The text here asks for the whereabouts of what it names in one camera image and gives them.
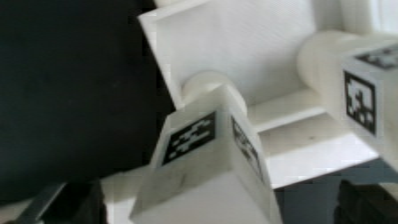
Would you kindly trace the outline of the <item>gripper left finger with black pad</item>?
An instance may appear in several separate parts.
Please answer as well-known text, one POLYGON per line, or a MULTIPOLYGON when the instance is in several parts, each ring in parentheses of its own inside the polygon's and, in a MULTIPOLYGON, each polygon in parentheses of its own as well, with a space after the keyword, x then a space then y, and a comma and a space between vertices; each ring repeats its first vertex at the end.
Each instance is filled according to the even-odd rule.
POLYGON ((106 224, 101 184, 67 182, 44 188, 12 224, 106 224))

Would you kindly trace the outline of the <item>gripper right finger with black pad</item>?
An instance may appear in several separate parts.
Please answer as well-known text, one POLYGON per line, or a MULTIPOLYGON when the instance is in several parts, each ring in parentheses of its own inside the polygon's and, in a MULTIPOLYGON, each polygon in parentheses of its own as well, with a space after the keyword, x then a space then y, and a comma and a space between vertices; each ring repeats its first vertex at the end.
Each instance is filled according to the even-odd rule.
POLYGON ((339 183, 335 224, 398 224, 398 183, 339 183))

